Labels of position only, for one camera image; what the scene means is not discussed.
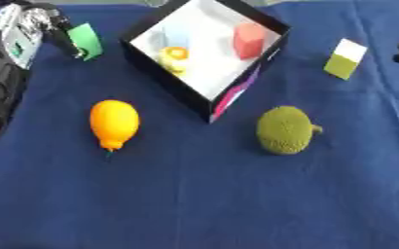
yellow object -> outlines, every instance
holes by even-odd
[[[175,75],[182,75],[188,66],[189,52],[182,47],[166,47],[159,52],[158,62]]]
[[[314,131],[322,127],[311,124],[307,115],[293,106],[280,106],[265,113],[257,124],[262,146],[276,154],[292,155],[308,145]]]
[[[119,150],[139,128],[139,115],[122,101],[104,100],[91,109],[91,129],[102,148]]]
[[[366,47],[347,39],[342,39],[325,65],[324,70],[343,80],[348,80],[367,50]]]

yellow-green cube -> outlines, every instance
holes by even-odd
[[[324,67],[328,73],[348,80],[368,48],[342,39]]]

green cube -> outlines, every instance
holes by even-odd
[[[84,60],[89,60],[102,54],[102,47],[98,36],[88,23],[69,30],[68,34],[75,46],[88,52],[88,56]]]
[[[368,49],[347,39],[342,39],[331,55],[324,70],[348,80]]]

orange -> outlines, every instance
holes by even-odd
[[[119,150],[138,130],[139,115],[129,104],[118,100],[104,100],[91,109],[91,129],[102,148]]]

robotic finger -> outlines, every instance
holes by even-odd
[[[18,0],[0,9],[0,135],[22,98],[33,58],[44,42],[74,58],[88,56],[69,36],[72,27],[52,4]]]

